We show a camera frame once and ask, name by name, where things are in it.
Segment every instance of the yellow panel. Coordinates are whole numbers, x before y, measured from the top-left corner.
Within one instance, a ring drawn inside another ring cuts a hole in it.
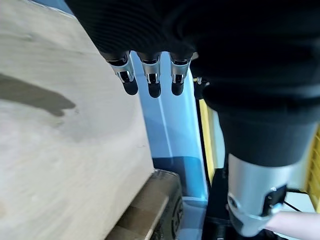
[[[206,158],[206,167],[208,170],[208,176],[210,180],[210,184],[212,183],[212,179],[215,174],[215,162],[216,162],[216,150],[213,146],[214,143],[214,135],[213,135],[213,111],[208,108],[205,101],[199,100],[200,107],[200,116],[201,116],[201,125],[202,125],[202,134],[203,134],[203,142],[204,142],[204,151]]]
[[[305,190],[317,213],[320,213],[320,127],[311,144]]]

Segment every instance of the light blue panel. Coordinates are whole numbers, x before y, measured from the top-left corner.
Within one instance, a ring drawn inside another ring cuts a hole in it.
[[[169,54],[162,53],[161,95],[155,99],[149,95],[147,80],[137,54],[133,52],[131,58],[154,166],[178,173],[184,196],[207,199],[197,108],[190,71],[185,79],[183,93],[180,96],[173,95]]]
[[[52,8],[60,9],[68,14],[73,14],[64,0],[33,0],[38,4],[43,4]]]

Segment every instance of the plywood board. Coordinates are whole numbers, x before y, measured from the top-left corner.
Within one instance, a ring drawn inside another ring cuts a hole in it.
[[[103,240],[153,171],[139,96],[78,23],[0,1],[0,239]]]

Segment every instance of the cable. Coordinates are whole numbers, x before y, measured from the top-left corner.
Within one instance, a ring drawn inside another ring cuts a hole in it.
[[[292,206],[290,203],[284,201],[284,204],[288,205],[290,208],[292,208],[293,210],[296,210],[297,212],[301,212],[298,208],[296,208],[295,206]]]

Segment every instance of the robotic hand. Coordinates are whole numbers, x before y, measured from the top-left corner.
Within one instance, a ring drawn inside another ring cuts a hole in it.
[[[320,4],[287,0],[66,0],[120,78],[161,94],[160,57],[171,58],[172,93],[190,69],[199,98],[218,112],[229,164],[230,220],[256,235],[277,213],[291,172],[320,119]]]

